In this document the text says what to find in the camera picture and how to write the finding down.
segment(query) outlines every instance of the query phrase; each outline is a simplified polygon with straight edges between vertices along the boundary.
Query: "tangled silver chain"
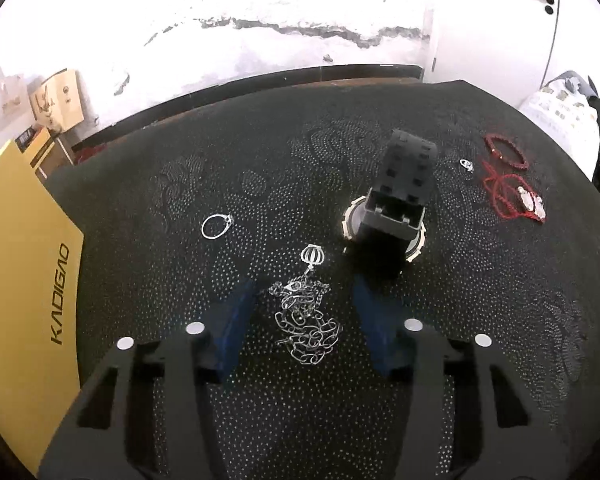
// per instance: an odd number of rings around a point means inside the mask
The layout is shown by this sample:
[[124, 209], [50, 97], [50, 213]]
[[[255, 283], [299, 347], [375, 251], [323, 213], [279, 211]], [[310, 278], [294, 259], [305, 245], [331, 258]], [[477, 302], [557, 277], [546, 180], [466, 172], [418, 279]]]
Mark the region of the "tangled silver chain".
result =
[[312, 279], [311, 273], [315, 266], [323, 263], [324, 251], [320, 246], [308, 245], [300, 258], [309, 265], [304, 274], [292, 278], [286, 285], [276, 282], [269, 288], [270, 294], [282, 298], [282, 310], [275, 313], [275, 319], [288, 334], [276, 343], [285, 345], [299, 363], [317, 365], [333, 350], [342, 327], [333, 318], [325, 320], [318, 310], [330, 286]]

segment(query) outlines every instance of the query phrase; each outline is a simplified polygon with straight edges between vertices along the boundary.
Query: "red object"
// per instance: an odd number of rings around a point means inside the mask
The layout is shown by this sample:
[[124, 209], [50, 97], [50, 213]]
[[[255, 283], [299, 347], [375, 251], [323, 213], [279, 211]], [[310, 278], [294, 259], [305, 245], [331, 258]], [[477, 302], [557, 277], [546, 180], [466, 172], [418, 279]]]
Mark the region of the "red object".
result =
[[500, 218], [509, 220], [524, 216], [541, 224], [544, 223], [545, 218], [540, 218], [533, 211], [527, 210], [521, 203], [518, 186], [522, 186], [533, 196], [537, 195], [524, 178], [515, 173], [499, 174], [486, 160], [483, 160], [482, 164], [488, 174], [482, 180], [482, 184], [491, 198], [491, 206]]
[[[500, 150], [498, 150], [495, 147], [496, 140], [499, 140], [504, 144], [508, 144], [509, 147], [518, 154], [522, 162], [513, 162], [512, 160], [509, 160], [508, 158], [504, 157]], [[523, 153], [518, 149], [518, 147], [509, 139], [507, 139], [507, 137], [498, 134], [487, 134], [484, 136], [484, 142], [487, 143], [487, 148], [491, 151], [491, 155], [493, 155], [495, 158], [499, 158], [502, 162], [504, 162], [508, 166], [511, 166], [512, 168], [515, 168], [516, 170], [528, 170], [529, 163], [526, 160], [525, 155], [523, 155]]]

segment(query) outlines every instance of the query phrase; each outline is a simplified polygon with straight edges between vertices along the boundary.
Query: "dotted fabric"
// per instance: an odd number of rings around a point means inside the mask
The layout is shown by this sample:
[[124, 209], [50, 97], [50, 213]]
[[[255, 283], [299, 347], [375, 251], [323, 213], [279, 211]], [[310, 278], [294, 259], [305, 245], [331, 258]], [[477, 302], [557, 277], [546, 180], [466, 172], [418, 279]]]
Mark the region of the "dotted fabric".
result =
[[[228, 475], [392, 478], [408, 396], [371, 367], [340, 221], [371, 186], [393, 128], [440, 154], [422, 254], [380, 292], [446, 336], [497, 341], [578, 462], [600, 435], [600, 197], [541, 130], [464, 82], [259, 92], [154, 124], [54, 174], [48, 188], [84, 232], [81, 380], [121, 336], [182, 330], [245, 277], [262, 290], [286, 283], [306, 268], [302, 248], [318, 244], [326, 260], [315, 276], [331, 285], [322, 310], [342, 324], [340, 341], [319, 365], [298, 364], [274, 344], [279, 299], [259, 296], [237, 369], [210, 389]], [[525, 153], [544, 225], [491, 209], [480, 180], [490, 132]], [[200, 225], [213, 213], [235, 224], [205, 240]], [[439, 472], [452, 445], [451, 384], [446, 391]], [[162, 398], [157, 388], [155, 413]], [[155, 439], [164, 470], [160, 420]]]

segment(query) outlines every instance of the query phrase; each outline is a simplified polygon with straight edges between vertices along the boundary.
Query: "red bracelet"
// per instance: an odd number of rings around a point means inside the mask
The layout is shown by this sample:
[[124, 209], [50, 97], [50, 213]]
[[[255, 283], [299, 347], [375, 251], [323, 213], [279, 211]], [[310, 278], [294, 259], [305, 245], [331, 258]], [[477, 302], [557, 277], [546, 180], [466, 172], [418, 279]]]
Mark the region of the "red bracelet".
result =
[[[500, 142], [504, 142], [505, 144], [508, 144], [509, 147], [518, 154], [518, 156], [520, 157], [520, 160], [522, 162], [513, 162], [512, 160], [505, 158], [502, 155], [502, 153], [500, 152], [500, 150], [498, 150], [495, 147], [495, 145], [494, 145], [495, 140], [499, 140]], [[491, 155], [493, 155], [495, 158], [499, 158], [502, 162], [504, 162], [508, 166], [511, 166], [512, 168], [516, 168], [516, 170], [528, 170], [529, 163], [526, 161], [525, 156], [513, 142], [511, 142], [509, 139], [507, 139], [507, 137], [497, 135], [497, 134], [487, 134], [484, 136], [484, 142], [487, 143], [487, 148], [491, 151]]]

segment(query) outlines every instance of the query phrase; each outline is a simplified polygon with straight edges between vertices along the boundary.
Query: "white dot pattern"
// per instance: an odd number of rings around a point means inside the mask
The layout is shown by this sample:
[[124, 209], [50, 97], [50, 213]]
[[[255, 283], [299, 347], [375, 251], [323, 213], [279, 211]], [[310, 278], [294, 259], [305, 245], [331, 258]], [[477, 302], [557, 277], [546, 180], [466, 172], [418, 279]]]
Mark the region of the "white dot pattern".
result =
[[[326, 260], [316, 278], [331, 285], [324, 311], [343, 325], [336, 349], [315, 367], [297, 364], [274, 344], [278, 300], [260, 294], [238, 367], [210, 388], [221, 453], [232, 480], [391, 478], [408, 393], [371, 366], [340, 221], [401, 128], [436, 142], [440, 156], [422, 254], [379, 293], [402, 301], [404, 319], [445, 336], [488, 334], [553, 424], [588, 445], [569, 432], [565, 401], [576, 381], [600, 383], [600, 366], [586, 366], [600, 363], [600, 263], [583, 252], [597, 248], [600, 258], [599, 199], [512, 108], [494, 99], [477, 118], [486, 97], [475, 92], [465, 84], [259, 92], [149, 126], [50, 179], [85, 235], [81, 379], [120, 337], [142, 343], [182, 330], [242, 279], [258, 279], [261, 290], [286, 282], [306, 267], [302, 248], [317, 244]], [[546, 204], [545, 225], [503, 221], [491, 209], [479, 178], [482, 136], [494, 129], [530, 161], [525, 178]], [[473, 174], [460, 158], [474, 162]], [[573, 196], [584, 201], [576, 209]], [[205, 240], [200, 225], [216, 212], [235, 224]], [[448, 386], [439, 472], [450, 462], [452, 406]], [[159, 423], [155, 442], [164, 470]]]

